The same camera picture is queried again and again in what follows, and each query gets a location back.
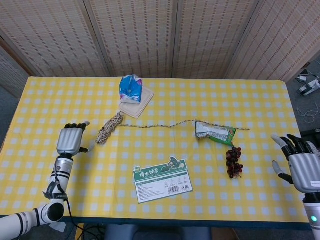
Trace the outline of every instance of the woven bamboo screen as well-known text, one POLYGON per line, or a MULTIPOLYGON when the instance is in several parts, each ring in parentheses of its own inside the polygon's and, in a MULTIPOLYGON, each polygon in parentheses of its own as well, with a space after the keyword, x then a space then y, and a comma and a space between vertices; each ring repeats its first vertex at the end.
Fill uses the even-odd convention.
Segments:
POLYGON ((182 1, 173 76, 222 78, 256 5, 256 0, 182 1))
POLYGON ((24 91, 29 75, 0 47, 0 86, 16 98, 24 91))
POLYGON ((0 28, 42 76, 107 76, 76 0, 1 1, 0 28))
POLYGON ((176 0, 90 0, 115 76, 170 78, 176 0))
POLYGON ((320 51, 320 1, 260 1, 226 78, 287 82, 320 51))

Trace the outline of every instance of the cable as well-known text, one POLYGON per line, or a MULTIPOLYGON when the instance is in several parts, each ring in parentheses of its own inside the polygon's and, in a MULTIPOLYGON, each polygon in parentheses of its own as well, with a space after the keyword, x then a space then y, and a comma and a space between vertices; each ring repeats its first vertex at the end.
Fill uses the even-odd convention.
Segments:
POLYGON ((317 103, 315 102, 314 104, 316 106, 316 111, 308 110, 306 112, 302 112, 298 107, 296 108, 297 112, 300 114, 300 117, 303 117, 304 122, 307 123, 307 124, 313 123, 316 120, 316 115, 320 114, 320 111, 319 111, 320 109, 319 109, 317 103), (307 121, 306 117, 312 118, 312 120, 311 121, 307 121))
POLYGON ((84 229, 84 228, 78 226, 77 224, 75 224, 74 219, 73 219, 73 216, 72 216, 72 214, 71 214, 71 208, 70 208, 70 203, 69 203, 69 200, 68 200, 68 199, 66 200, 66 204, 68 205, 69 215, 70 215, 72 224, 73 224, 76 228, 81 229, 83 232, 86 232, 86 233, 88 233, 88 234, 91 234, 92 236, 95 237, 95 239, 99 240, 99 238, 98 238, 97 235, 95 235, 94 233, 92 233, 92 232, 90 232, 90 231, 87 231, 86 229, 84 229))
MULTIPOLYGON (((100 236, 101 239, 103 239, 103 236, 105 235, 105 232, 102 232, 102 231, 100 230, 100 229, 104 229, 104 228, 101 227, 101 226, 99 226, 99 224, 98 224, 98 226, 85 227, 84 229, 85 229, 86 231, 88 231, 89 229, 98 229, 98 231, 99 231, 100 234, 98 234, 97 236, 100 236)), ((84 231, 81 233, 81 235, 78 237, 77 240, 80 240, 82 236, 83 236, 82 239, 85 239, 85 232, 84 232, 84 231)))
MULTIPOLYGON (((59 181, 58 176, 57 176, 57 170, 56 170, 56 168, 57 168, 57 160, 58 160, 58 158, 59 158, 59 157, 57 157, 57 158, 55 159, 55 162, 54 162, 55 184, 56 184, 57 188, 59 189, 59 191, 60 191, 62 194, 65 194, 65 191, 64 191, 64 190, 62 189, 62 187, 60 186, 60 181, 59 181)), ((73 219, 72 214, 71 214, 71 207, 70 207, 70 203, 69 203, 68 198, 66 199, 66 203, 67 203, 67 205, 68 205, 69 215, 70 215, 72 224, 73 224, 76 228, 81 229, 83 232, 87 232, 87 233, 91 234, 91 235, 94 236, 97 240, 99 240, 99 238, 98 238, 97 235, 93 234, 92 232, 86 231, 86 230, 83 229, 82 227, 80 227, 80 226, 78 226, 77 224, 75 224, 74 219, 73 219)))

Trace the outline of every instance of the snack bag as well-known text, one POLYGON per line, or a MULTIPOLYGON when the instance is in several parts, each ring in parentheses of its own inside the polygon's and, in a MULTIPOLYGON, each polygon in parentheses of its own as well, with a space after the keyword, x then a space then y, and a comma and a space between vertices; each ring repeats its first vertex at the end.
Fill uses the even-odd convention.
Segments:
POLYGON ((122 103, 140 104, 142 95, 142 79, 137 75, 124 76, 119 85, 122 103))
POLYGON ((209 138, 217 143, 233 147, 235 134, 236 129, 233 127, 211 126, 198 121, 195 123, 195 136, 198 139, 209 138))

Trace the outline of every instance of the gingham tablecloth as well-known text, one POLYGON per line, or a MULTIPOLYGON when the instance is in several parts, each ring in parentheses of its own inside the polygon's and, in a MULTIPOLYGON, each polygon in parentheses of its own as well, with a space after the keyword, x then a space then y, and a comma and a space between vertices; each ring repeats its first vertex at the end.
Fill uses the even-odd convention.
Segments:
MULTIPOLYGON (((0 215, 30 211, 48 201, 48 187, 60 130, 67 123, 90 121, 82 146, 120 103, 121 78, 30 77, 0 154, 0 215)), ((229 147, 197 140, 195 126, 118 127, 105 145, 74 157, 67 194, 76 217, 307 222, 303 195, 274 173, 272 160, 289 171, 270 135, 299 130, 284 82, 271 80, 143 79, 154 97, 138 120, 125 124, 170 125, 199 119, 238 130, 242 178, 229 179, 229 147), (138 204, 134 166, 185 159, 194 191, 138 204)))

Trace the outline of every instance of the string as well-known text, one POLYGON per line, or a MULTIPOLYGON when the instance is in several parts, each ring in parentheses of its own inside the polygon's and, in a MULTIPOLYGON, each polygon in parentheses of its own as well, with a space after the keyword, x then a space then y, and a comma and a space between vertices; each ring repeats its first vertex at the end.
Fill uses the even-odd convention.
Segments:
MULTIPOLYGON (((131 125, 131 124, 121 124, 122 121, 124 120, 124 112, 120 111, 118 112, 113 118, 111 118, 98 132, 98 136, 96 137, 95 142, 97 144, 105 144, 108 138, 111 136, 112 132, 116 129, 117 126, 120 127, 130 127, 130 128, 140 128, 140 129, 150 129, 150 128, 173 128, 178 125, 184 124, 184 123, 189 123, 189 122, 198 122, 198 123, 204 123, 209 126, 215 126, 215 127, 222 127, 222 128, 227 128, 227 126, 219 125, 219 124, 213 124, 210 122, 206 121, 201 121, 201 120, 184 120, 181 122, 177 122, 173 125, 162 125, 162 124, 154 124, 154 125, 131 125)), ((242 127, 235 127, 237 130, 243 130, 243 131, 249 131, 249 128, 242 128, 242 127)))
POLYGON ((303 117, 303 121, 307 124, 312 124, 316 120, 316 115, 320 113, 317 103, 315 102, 314 104, 316 106, 316 111, 308 110, 303 113, 298 107, 296 108, 297 112, 300 114, 300 117, 303 117))

